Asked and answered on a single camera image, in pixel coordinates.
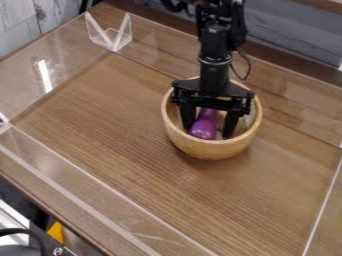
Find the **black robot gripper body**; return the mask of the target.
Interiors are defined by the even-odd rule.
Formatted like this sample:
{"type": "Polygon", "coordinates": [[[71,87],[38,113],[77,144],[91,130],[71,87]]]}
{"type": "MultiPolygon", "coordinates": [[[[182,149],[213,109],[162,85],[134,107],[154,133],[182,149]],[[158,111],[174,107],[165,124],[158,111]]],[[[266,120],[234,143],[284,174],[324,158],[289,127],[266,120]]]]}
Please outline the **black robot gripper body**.
{"type": "Polygon", "coordinates": [[[192,103],[197,108],[210,108],[225,112],[238,111],[249,115],[256,93],[230,79],[233,58],[200,58],[201,75],[197,78],[173,82],[173,102],[192,103]]]}

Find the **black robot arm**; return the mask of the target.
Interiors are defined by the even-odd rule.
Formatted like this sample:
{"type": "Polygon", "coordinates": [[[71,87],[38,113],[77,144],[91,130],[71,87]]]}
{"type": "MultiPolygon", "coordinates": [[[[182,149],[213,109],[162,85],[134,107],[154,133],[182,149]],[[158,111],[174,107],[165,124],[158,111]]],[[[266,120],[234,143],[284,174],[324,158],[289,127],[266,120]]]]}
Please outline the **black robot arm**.
{"type": "Polygon", "coordinates": [[[246,0],[161,0],[165,8],[180,13],[196,12],[197,35],[201,42],[198,61],[200,77],[173,82],[173,102],[181,111],[184,127],[190,131],[197,123],[197,108],[226,112],[222,137],[229,139],[238,121],[252,112],[256,93],[241,87],[229,77],[233,53],[238,52],[250,65],[250,59],[241,51],[246,42],[245,20],[246,0]]]}

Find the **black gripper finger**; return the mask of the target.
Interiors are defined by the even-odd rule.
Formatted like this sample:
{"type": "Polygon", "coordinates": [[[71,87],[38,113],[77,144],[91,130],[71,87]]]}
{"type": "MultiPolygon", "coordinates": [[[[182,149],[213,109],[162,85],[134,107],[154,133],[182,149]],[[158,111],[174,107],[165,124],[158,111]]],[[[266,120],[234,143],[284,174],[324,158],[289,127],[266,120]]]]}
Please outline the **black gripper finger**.
{"type": "Polygon", "coordinates": [[[180,110],[184,127],[186,130],[189,130],[197,119],[197,107],[192,103],[184,102],[180,105],[180,110]]]}
{"type": "Polygon", "coordinates": [[[226,115],[225,126],[222,131],[222,137],[229,139],[233,136],[236,127],[241,118],[241,113],[238,111],[230,111],[226,115]]]}

